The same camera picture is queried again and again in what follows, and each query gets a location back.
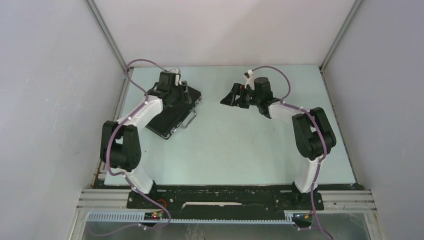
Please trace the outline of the black aluminium poker case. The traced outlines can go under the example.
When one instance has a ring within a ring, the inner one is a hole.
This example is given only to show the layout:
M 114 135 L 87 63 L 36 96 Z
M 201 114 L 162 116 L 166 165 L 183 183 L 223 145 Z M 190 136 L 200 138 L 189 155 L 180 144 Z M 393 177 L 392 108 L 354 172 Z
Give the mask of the black aluminium poker case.
M 191 113 L 194 113 L 195 107 L 202 100 L 199 90 L 189 86 L 188 93 L 192 103 L 164 109 L 146 125 L 146 128 L 165 140 L 168 140 L 178 128 L 186 128 L 190 123 L 183 125 L 183 122 Z

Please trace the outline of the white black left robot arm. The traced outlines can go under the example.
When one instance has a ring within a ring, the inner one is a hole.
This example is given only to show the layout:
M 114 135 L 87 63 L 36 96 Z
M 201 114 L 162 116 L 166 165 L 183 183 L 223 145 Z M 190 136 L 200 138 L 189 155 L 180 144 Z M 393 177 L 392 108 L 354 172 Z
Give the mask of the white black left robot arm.
M 141 192 L 138 201 L 145 208 L 156 206 L 158 194 L 151 190 L 154 180 L 140 164 L 139 134 L 153 122 L 164 138 L 170 137 L 191 113 L 196 101 L 190 95 L 188 83 L 181 79 L 179 68 L 164 70 L 135 109 L 102 126 L 100 159 L 106 163 L 110 175 L 122 175 L 134 191 Z

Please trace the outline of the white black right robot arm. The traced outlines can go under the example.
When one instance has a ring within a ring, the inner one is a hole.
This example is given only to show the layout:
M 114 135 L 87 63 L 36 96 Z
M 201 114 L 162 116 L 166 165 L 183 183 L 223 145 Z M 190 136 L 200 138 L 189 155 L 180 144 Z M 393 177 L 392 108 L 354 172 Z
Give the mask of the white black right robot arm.
M 291 120 L 296 148 L 304 160 L 294 180 L 297 191 L 291 194 L 290 201 L 297 209 L 308 206 L 309 193 L 318 186 L 321 164 L 337 144 L 325 110 L 297 107 L 274 97 L 267 77 L 248 78 L 246 84 L 234 83 L 220 104 L 242 109 L 255 106 L 268 119 Z

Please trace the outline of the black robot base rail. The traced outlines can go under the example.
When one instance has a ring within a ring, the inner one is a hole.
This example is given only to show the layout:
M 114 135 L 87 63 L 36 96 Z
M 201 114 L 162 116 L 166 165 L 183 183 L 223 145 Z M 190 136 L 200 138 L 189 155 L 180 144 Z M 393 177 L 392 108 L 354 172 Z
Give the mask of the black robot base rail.
M 147 197 L 131 191 L 128 209 L 159 209 L 172 220 L 285 220 L 288 211 L 324 210 L 322 195 L 294 185 L 155 185 Z

